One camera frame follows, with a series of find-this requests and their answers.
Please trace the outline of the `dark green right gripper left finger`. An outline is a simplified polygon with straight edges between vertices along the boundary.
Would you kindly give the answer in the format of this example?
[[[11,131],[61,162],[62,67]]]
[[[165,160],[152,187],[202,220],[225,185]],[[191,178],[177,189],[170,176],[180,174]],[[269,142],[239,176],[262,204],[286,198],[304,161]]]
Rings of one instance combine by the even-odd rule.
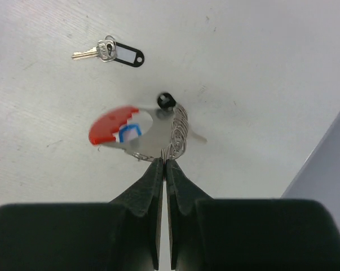
[[[157,270],[164,162],[108,203],[0,206],[0,270]]]

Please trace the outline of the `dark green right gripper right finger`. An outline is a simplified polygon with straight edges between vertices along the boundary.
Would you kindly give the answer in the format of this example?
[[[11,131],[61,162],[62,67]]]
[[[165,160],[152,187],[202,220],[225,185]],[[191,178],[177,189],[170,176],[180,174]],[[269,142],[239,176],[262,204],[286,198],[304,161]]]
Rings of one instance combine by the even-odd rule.
[[[340,270],[340,233],[303,199],[214,199],[165,166],[173,270]]]

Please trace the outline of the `red-handled metal keyring holder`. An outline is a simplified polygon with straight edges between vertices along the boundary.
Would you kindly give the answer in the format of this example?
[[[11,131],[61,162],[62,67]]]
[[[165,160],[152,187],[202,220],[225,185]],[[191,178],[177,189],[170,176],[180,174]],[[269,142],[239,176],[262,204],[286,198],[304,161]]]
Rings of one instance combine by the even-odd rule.
[[[119,130],[132,123],[139,124],[142,135],[121,143]],[[166,92],[158,95],[156,108],[117,107],[101,115],[89,129],[92,145],[124,150],[143,161],[156,158],[175,160],[185,153],[189,138],[207,142],[190,126],[185,108]]]

